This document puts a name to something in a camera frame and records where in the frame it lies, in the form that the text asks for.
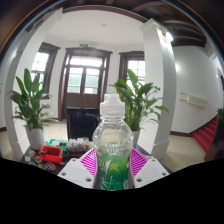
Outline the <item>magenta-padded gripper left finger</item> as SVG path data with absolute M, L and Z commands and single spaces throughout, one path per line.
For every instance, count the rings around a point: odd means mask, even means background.
M 92 189 L 95 184 L 97 170 L 96 151 L 90 149 L 79 159 L 70 159 L 58 176 L 81 187 Z

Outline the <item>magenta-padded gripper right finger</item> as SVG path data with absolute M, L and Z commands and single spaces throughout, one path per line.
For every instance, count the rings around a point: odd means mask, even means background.
M 130 173 L 134 188 L 143 187 L 169 175 L 155 157 L 143 155 L 136 149 L 131 150 Z

